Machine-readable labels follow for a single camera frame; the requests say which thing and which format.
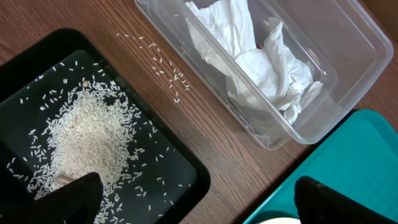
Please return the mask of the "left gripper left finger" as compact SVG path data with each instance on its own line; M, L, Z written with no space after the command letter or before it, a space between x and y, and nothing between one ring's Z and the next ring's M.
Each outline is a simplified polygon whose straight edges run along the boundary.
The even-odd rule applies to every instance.
M34 199L10 174L1 176L1 223L93 223L103 184L96 172Z

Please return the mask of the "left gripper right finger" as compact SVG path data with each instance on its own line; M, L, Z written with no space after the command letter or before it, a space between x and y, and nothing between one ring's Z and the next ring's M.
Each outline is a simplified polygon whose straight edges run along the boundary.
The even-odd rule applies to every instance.
M294 202L302 224L397 224L309 176L296 181Z

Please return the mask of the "large white plate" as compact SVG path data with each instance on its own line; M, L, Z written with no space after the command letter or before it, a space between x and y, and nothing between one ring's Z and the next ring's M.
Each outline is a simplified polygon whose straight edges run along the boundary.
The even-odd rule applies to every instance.
M298 218L279 217L261 221L257 224L301 224Z

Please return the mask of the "pile of rice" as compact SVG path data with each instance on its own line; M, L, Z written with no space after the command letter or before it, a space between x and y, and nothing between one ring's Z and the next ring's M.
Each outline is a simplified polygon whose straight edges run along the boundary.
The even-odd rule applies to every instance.
M96 223L155 223L198 174L92 60L64 60L1 103L6 169L35 199L96 172Z

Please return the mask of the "white napkin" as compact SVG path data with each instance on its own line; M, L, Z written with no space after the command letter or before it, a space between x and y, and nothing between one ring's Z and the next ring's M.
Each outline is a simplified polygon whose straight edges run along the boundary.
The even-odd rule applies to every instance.
M253 76L257 70L252 68L251 60L258 54L258 50L248 2L219 0L201 9L193 1L185 4L242 70ZM221 73L231 76L232 69L199 34L198 29L191 22L188 23L188 28L192 42L202 59Z
M265 21L271 29L261 49L239 54L235 62L274 107L293 124L298 115L321 92L323 83L315 81L309 63L297 59L284 44L283 22L276 17Z

